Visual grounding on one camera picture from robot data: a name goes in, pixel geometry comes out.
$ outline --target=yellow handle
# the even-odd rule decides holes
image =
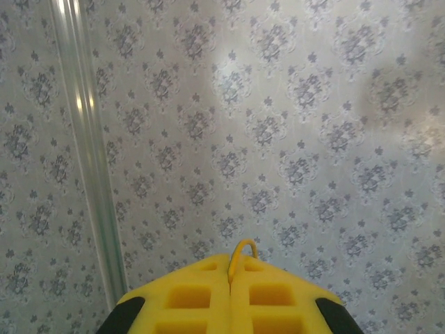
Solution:
[[[239,244],[236,246],[234,253],[232,254],[232,258],[229,263],[229,270],[227,271],[227,278],[229,279],[229,284],[234,280],[235,276],[235,270],[236,265],[238,264],[239,255],[241,254],[241,251],[243,250],[245,245],[250,245],[250,248],[252,249],[252,254],[255,259],[258,258],[258,250],[257,245],[255,244],[255,241],[251,239],[244,239],[239,242]]]

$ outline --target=wallpaper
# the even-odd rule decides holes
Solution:
[[[439,0],[89,0],[129,288],[250,237],[367,334],[445,331]]]
[[[0,3],[0,333],[108,313],[48,1]]]

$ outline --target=patterned wallpaper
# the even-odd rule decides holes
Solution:
[[[445,331],[443,1],[87,11],[130,288],[252,237],[365,333]]]
[[[48,1],[0,3],[0,333],[106,314]]]

